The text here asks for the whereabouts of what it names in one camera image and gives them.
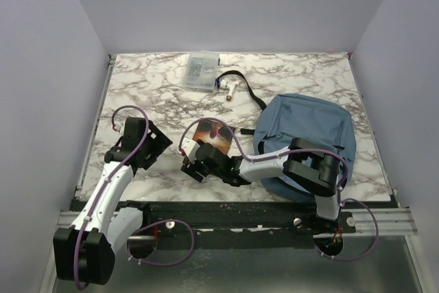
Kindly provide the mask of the dark Three Days book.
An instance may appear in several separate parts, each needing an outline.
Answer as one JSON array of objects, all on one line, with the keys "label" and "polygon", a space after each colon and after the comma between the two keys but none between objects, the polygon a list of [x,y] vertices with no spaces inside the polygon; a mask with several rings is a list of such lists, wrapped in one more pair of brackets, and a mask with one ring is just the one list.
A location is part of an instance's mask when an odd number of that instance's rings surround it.
[{"label": "dark Three Days book", "polygon": [[228,154],[233,136],[225,125],[204,119],[198,123],[193,140],[210,143],[222,153]]}]

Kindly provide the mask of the blue student backpack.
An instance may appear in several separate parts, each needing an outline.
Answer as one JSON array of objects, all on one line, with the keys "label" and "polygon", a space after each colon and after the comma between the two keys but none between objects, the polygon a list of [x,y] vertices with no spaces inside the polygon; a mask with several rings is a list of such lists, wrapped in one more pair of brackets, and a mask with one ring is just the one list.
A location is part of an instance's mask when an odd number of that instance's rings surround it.
[{"label": "blue student backpack", "polygon": [[333,102],[297,93],[276,95],[266,104],[250,86],[247,89],[261,109],[256,128],[241,129],[242,134],[253,136],[255,154],[279,150],[295,138],[306,139],[344,158],[348,176],[342,187],[346,186],[352,177],[357,151],[353,121],[347,110]]}]

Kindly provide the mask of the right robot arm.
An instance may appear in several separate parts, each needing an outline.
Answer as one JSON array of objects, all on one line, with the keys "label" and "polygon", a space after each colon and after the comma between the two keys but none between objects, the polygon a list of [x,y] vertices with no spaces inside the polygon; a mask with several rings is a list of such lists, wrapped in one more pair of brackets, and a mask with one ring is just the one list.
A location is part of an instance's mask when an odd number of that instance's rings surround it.
[{"label": "right robot arm", "polygon": [[240,187],[266,178],[286,176],[316,200],[316,226],[329,233],[340,225],[340,191],[348,178],[348,164],[339,154],[295,138],[289,146],[267,154],[232,156],[202,141],[183,138],[181,170],[198,182],[212,175]]}]

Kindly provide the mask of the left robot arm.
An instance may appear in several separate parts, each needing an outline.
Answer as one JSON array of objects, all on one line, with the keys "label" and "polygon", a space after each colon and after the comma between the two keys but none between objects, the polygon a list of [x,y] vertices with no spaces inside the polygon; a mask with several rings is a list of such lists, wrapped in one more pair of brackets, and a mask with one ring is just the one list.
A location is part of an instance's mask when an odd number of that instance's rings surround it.
[{"label": "left robot arm", "polygon": [[104,155],[99,182],[80,214],[67,228],[58,228],[53,246],[56,275],[78,284],[108,282],[117,251],[131,232],[146,234],[149,214],[128,207],[114,214],[121,195],[138,169],[149,169],[172,144],[153,121],[129,117],[123,134]]}]

